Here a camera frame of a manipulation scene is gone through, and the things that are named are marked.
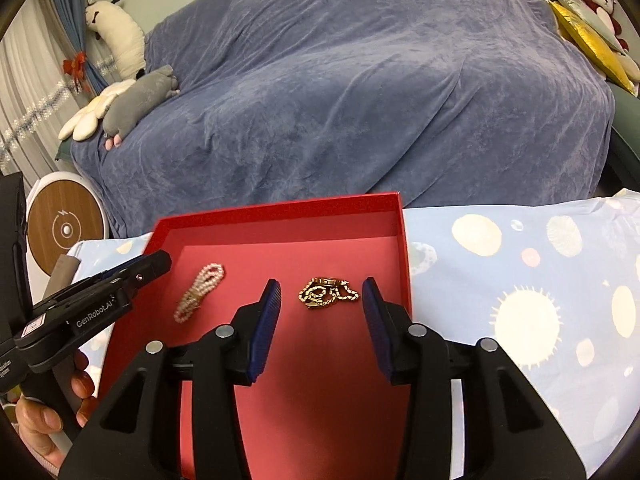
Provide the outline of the person's left hand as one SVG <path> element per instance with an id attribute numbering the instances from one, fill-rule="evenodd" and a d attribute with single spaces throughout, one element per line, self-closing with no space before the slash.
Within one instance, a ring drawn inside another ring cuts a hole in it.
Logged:
<path id="1" fill-rule="evenodd" d="M 94 395 L 96 385 L 87 372 L 88 356 L 77 350 L 74 362 L 75 370 L 70 376 L 70 386 L 74 395 L 81 400 L 76 419 L 78 424 L 83 427 L 98 407 L 99 401 Z M 17 420 L 16 432 L 26 448 L 41 466 L 56 477 L 65 454 L 52 441 L 51 434 L 56 434 L 63 429 L 60 415 L 44 404 L 21 396 L 16 404 L 15 416 Z"/>

